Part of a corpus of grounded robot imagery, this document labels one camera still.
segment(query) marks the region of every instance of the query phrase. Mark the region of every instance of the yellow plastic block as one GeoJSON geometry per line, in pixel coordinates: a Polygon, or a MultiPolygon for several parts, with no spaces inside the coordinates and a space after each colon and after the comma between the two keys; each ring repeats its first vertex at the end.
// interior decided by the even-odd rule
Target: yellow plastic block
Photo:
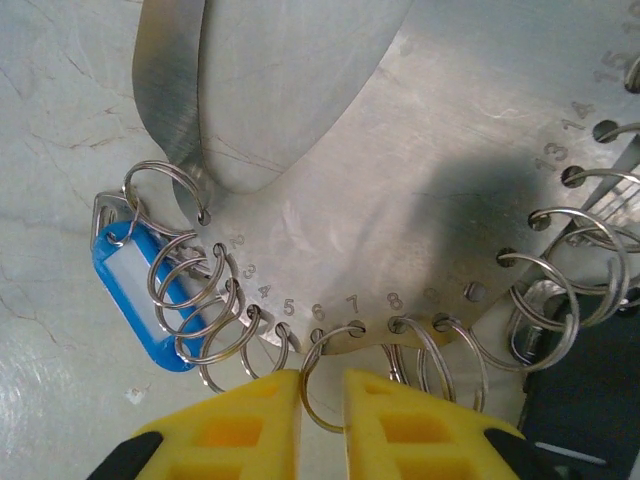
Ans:
{"type": "Polygon", "coordinates": [[[164,441],[137,480],[293,480],[299,372],[282,370],[146,425],[164,441]]]}
{"type": "Polygon", "coordinates": [[[509,424],[369,372],[344,377],[350,480],[518,480],[485,439],[509,424]]]}

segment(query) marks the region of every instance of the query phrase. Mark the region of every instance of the plastic key tag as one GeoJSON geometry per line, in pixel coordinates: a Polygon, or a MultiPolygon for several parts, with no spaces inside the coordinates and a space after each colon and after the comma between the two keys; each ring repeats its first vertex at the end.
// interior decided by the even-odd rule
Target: plastic key tag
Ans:
{"type": "MultiPolygon", "coordinates": [[[[155,314],[155,304],[147,291],[147,274],[160,251],[156,240],[140,224],[136,225],[129,241],[123,246],[118,246],[112,239],[124,238],[130,225],[130,221],[117,222],[100,230],[93,242],[94,268],[151,359],[172,372],[190,370],[194,365],[186,363],[176,353],[175,337],[160,326],[155,314]]],[[[158,268],[156,288],[170,272],[171,266],[166,261],[162,262],[158,268]]],[[[182,303],[189,298],[179,279],[171,282],[165,297],[167,301],[182,303]]],[[[194,307],[166,309],[164,315],[169,326],[177,330],[194,310],[194,307]]],[[[204,327],[204,321],[197,315],[191,319],[185,331],[195,332],[204,327]]],[[[199,352],[201,345],[202,338],[184,341],[184,346],[192,354],[199,352]]]]}

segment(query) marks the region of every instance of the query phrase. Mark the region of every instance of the stainless steel plate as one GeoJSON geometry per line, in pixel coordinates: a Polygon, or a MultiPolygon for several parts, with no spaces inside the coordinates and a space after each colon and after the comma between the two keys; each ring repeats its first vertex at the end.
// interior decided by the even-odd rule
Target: stainless steel plate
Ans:
{"type": "MultiPolygon", "coordinates": [[[[227,23],[213,15],[214,28],[227,23]]],[[[640,2],[631,0],[416,1],[362,90],[288,171],[250,195],[214,189],[213,221],[206,228],[195,222],[188,200],[179,198],[181,206],[206,245],[229,246],[248,300],[272,316],[264,337],[273,343],[278,321],[291,326],[300,351],[309,347],[315,328],[365,323],[363,338],[337,337],[327,353],[382,342],[416,345],[409,333],[387,328],[390,317],[404,312],[425,321],[446,312],[470,324],[527,267],[500,267],[498,251],[540,254],[566,225],[554,217],[548,229],[536,232],[527,224],[529,214],[579,207],[593,190],[594,182],[564,187],[564,169],[610,166],[631,140],[599,144],[592,129],[606,119],[637,120],[638,95],[624,90],[622,77],[638,53],[639,16],[640,2]]],[[[304,116],[313,110],[305,98],[261,82],[261,72],[251,82],[230,78],[222,85],[211,77],[216,68],[228,72],[251,64],[247,59],[261,42],[281,42],[240,26],[255,21],[243,19],[228,29],[229,38],[243,36],[230,53],[205,49],[201,60],[209,72],[200,80],[203,137],[225,143],[217,132],[243,125],[225,147],[236,151],[225,151],[229,171],[218,160],[211,163],[214,176],[227,175],[231,183],[242,164],[247,177],[243,185],[234,183],[236,191],[273,180],[264,176],[264,165],[249,165],[254,156],[277,163],[274,152],[285,152],[286,168],[303,153],[295,135],[282,135],[274,147],[283,127],[279,111],[304,116]],[[230,84],[245,101],[213,108],[230,84]],[[218,120],[209,122],[211,116],[218,120]]],[[[275,22],[264,27],[274,32],[293,26],[306,31],[287,9],[264,21],[275,22]]],[[[342,58],[340,43],[323,54],[342,58]]],[[[287,65],[274,64],[269,78],[278,71],[280,86],[304,90],[313,75],[331,82],[340,64],[318,69],[326,60],[310,48],[305,61],[295,63],[299,71],[287,65]]],[[[331,98],[323,98],[323,121],[335,112],[331,98]]]]}

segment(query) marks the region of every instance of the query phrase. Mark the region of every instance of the blue key tag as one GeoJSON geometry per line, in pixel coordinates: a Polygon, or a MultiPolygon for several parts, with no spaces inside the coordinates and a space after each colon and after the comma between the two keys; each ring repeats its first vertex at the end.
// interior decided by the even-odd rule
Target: blue key tag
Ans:
{"type": "MultiPolygon", "coordinates": [[[[129,221],[118,222],[100,230],[93,243],[93,266],[151,359],[172,372],[190,370],[195,365],[186,363],[176,353],[175,337],[160,326],[155,314],[155,304],[147,291],[147,275],[151,263],[160,251],[155,238],[146,227],[137,224],[124,245],[118,246],[113,241],[113,238],[125,238],[130,225],[129,221]]],[[[171,265],[166,261],[160,264],[156,275],[156,289],[167,278],[171,269],[171,265]]],[[[189,298],[180,279],[176,278],[169,285],[165,301],[182,303],[189,298]]],[[[167,324],[177,330],[194,310],[194,307],[165,309],[163,313],[167,324]]],[[[185,328],[185,332],[196,332],[204,327],[204,320],[196,315],[185,328]]],[[[193,355],[197,355],[201,345],[202,338],[184,341],[184,346],[193,355]]]]}

